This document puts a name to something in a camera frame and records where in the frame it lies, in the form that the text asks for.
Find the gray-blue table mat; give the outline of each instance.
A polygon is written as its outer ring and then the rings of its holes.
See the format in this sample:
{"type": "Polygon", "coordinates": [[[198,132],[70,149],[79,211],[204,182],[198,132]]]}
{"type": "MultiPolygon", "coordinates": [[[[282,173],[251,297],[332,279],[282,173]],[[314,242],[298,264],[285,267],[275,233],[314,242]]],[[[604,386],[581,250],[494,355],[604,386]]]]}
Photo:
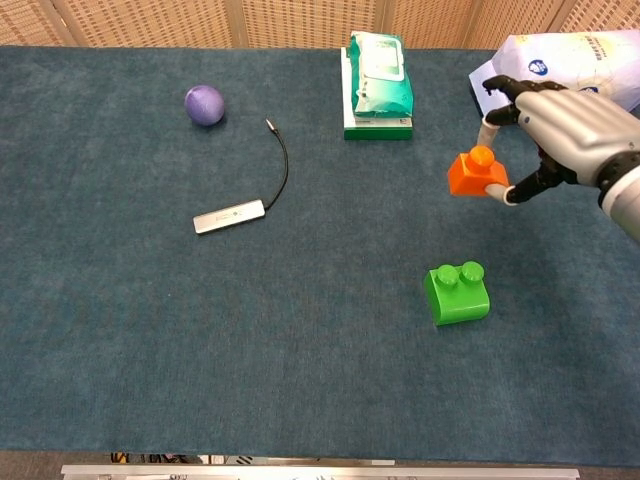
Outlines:
{"type": "Polygon", "coordinates": [[[640,465],[640,249],[595,190],[448,193],[490,55],[409,51],[413,140],[346,142],[337,50],[0,49],[0,447],[640,465]],[[196,236],[276,189],[267,115],[280,200],[196,236]],[[469,259],[491,313],[437,329],[469,259]]]}

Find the black cable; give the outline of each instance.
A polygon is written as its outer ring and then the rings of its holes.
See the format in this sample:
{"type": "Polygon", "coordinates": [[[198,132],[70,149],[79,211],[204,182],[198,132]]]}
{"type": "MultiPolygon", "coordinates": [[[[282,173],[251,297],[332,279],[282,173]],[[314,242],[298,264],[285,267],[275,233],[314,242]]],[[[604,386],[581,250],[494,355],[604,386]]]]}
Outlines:
{"type": "Polygon", "coordinates": [[[273,123],[271,123],[268,118],[266,119],[266,122],[269,126],[269,130],[271,130],[271,133],[276,136],[278,142],[280,142],[280,146],[282,147],[282,153],[284,155],[284,175],[282,177],[282,182],[280,183],[280,188],[276,192],[275,196],[269,203],[264,206],[265,211],[269,210],[271,206],[276,202],[276,200],[282,193],[282,190],[284,190],[284,186],[287,184],[287,179],[289,178],[289,154],[287,153],[287,147],[285,147],[284,145],[284,140],[282,139],[282,135],[280,135],[280,131],[278,130],[278,128],[273,123]]]}

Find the green building block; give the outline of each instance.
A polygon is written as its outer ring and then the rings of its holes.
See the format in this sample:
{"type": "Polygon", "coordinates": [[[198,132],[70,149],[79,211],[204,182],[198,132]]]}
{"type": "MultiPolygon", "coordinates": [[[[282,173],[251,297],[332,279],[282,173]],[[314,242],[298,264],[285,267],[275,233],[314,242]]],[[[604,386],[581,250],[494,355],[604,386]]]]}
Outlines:
{"type": "Polygon", "coordinates": [[[424,290],[436,325],[478,320],[489,313],[484,268],[476,262],[442,265],[424,278],[424,290]]]}

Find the orange building block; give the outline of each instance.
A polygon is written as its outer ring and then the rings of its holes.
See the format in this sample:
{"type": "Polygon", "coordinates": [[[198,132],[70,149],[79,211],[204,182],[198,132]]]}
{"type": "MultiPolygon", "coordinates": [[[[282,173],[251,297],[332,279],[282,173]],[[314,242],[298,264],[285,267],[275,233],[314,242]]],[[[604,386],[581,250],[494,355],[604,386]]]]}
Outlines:
{"type": "Polygon", "coordinates": [[[509,186],[507,171],[496,161],[493,151],[477,145],[469,153],[461,153],[449,169],[449,191],[452,195],[486,196],[491,183],[509,186]]]}

